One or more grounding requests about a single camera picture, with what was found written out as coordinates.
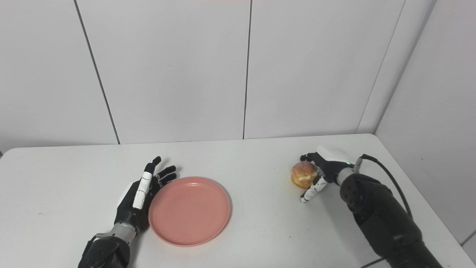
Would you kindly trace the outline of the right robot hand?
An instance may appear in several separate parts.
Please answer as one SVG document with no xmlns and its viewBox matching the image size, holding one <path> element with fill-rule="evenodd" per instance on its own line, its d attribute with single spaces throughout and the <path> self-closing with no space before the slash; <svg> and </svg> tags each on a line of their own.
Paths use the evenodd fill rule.
<svg viewBox="0 0 476 268">
<path fill-rule="evenodd" d="M 301 202 L 310 201 L 328 184 L 341 185 L 342 182 L 354 173 L 355 164 L 351 157 L 342 149 L 333 146 L 319 145 L 315 152 L 304 154 L 301 161 L 313 163 L 317 169 L 317 177 L 300 196 Z"/>
</svg>

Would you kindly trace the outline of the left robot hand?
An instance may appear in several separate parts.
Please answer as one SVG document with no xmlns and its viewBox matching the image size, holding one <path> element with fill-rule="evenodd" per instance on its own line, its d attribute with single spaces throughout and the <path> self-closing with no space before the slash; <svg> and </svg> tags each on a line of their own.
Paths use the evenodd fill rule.
<svg viewBox="0 0 476 268">
<path fill-rule="evenodd" d="M 159 163 L 161 163 L 159 156 L 147 163 L 142 177 L 129 187 L 117 207 L 114 224 L 128 224 L 133 227 L 136 235 L 148 228 L 148 214 L 152 200 L 166 184 L 177 179 L 176 166 L 168 166 L 155 174 Z"/>
</svg>

